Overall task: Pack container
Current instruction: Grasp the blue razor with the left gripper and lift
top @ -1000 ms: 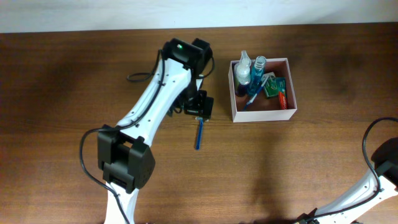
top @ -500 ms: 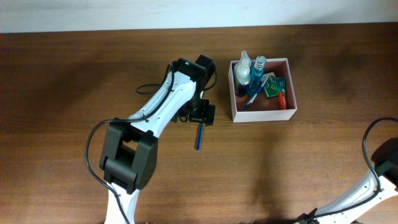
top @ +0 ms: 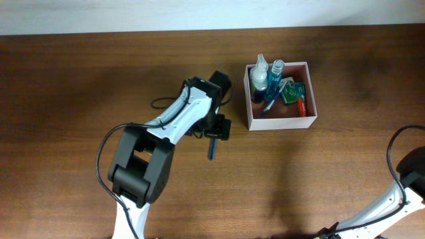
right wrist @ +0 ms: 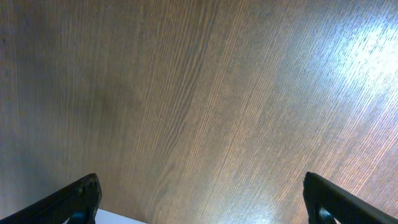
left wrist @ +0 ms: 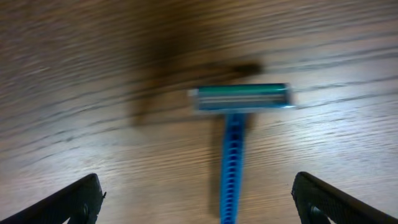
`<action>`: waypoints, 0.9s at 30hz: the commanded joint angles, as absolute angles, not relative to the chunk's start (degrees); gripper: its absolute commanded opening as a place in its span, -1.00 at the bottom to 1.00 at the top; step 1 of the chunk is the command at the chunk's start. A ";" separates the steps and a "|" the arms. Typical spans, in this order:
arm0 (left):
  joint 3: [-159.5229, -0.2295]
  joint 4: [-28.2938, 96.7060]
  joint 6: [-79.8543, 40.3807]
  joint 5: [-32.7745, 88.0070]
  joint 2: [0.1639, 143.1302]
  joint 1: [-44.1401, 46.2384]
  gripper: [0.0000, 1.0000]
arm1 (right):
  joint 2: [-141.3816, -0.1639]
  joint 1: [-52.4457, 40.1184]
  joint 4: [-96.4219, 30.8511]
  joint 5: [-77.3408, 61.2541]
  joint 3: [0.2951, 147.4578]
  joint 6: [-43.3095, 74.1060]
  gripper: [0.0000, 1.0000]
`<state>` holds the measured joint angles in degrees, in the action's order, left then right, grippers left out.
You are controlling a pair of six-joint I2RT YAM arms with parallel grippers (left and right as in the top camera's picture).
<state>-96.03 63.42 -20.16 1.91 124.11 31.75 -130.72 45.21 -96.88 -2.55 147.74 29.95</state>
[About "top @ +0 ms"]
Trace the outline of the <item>blue disposable razor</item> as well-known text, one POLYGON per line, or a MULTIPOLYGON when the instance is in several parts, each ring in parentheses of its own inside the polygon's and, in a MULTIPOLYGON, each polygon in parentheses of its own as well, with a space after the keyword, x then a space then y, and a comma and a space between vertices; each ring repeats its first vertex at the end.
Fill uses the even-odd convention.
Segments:
POLYGON ((210 150, 209 150, 209 161, 214 159, 216 150, 216 138, 211 138, 210 150))

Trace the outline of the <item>blue white toothbrush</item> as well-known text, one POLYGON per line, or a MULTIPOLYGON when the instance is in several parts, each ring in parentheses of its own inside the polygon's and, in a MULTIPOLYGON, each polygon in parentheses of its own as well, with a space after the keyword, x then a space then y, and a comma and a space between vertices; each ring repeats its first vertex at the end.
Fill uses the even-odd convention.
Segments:
POLYGON ((271 107, 273 106, 278 96, 282 93, 283 89, 286 87, 287 83, 288 83, 288 80, 284 80, 282 83, 280 83, 280 87, 278 88, 278 91, 273 97, 273 100, 262 110, 262 113, 260 114, 260 118, 263 118, 266 112, 268 112, 271 109, 271 107))

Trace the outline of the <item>purple foam soap pump bottle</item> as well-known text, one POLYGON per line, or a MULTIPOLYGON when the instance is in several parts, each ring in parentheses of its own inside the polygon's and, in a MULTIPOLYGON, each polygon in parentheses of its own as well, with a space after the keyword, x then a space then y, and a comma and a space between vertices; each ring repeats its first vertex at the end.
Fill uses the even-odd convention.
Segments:
POLYGON ((250 71, 250 95, 251 101, 259 104, 268 87, 268 63, 266 62, 263 54, 257 57, 257 63, 250 71))

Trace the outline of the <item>teal Listerine mouthwash bottle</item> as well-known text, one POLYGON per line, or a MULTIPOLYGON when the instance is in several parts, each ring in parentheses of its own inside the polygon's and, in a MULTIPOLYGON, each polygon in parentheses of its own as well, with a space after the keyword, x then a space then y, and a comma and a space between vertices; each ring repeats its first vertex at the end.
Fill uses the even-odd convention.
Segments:
POLYGON ((264 101, 267 103, 274 99, 274 96, 278 91, 278 86, 283 75, 284 64, 283 60, 275 60, 272 65, 268 75, 268 88, 264 94, 264 101))

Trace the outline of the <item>green Dettol soap box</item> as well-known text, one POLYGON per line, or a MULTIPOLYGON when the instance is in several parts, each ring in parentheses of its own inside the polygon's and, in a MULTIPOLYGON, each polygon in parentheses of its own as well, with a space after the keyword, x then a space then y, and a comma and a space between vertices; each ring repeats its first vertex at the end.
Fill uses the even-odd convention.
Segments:
POLYGON ((285 105, 295 104, 299 99, 306 103, 305 84, 303 82, 295 82, 292 77, 288 77, 281 80, 280 86, 284 86, 281 96, 285 105))

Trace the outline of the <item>green toothpaste tube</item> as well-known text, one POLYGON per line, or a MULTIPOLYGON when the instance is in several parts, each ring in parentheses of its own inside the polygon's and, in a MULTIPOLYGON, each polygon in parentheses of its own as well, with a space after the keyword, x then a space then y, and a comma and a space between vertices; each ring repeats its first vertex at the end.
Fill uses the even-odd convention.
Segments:
POLYGON ((296 82, 294 84, 296 96, 297 96, 297 106, 299 110, 299 116, 300 117, 306 117, 307 116, 307 107, 306 107, 306 100, 305 100, 305 85, 301 82, 296 82))

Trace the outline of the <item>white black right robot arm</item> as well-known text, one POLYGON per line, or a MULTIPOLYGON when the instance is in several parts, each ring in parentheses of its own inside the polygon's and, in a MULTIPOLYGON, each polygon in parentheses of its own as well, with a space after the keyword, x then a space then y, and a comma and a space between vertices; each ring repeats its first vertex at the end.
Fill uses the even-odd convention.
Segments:
POLYGON ((424 208, 424 148, 418 147, 398 164, 400 181, 406 193, 402 206, 402 191, 396 183, 354 217, 332 228, 323 228, 317 238, 363 239, 378 238, 382 232, 405 216, 424 208))

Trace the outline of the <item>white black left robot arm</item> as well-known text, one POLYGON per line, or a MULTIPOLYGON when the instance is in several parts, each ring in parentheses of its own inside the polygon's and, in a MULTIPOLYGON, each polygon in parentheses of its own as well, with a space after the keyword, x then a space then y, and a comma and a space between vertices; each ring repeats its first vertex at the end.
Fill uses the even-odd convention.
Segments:
POLYGON ((117 202, 113 238, 144 237, 149 207, 167 184, 175 146, 183 136, 229 138, 231 121, 218 111, 232 91, 232 82, 222 72, 208 80, 195 76, 183 82, 179 96, 160 116, 107 132, 101 146, 114 132, 123 131, 108 171, 112 186, 101 183, 117 202))

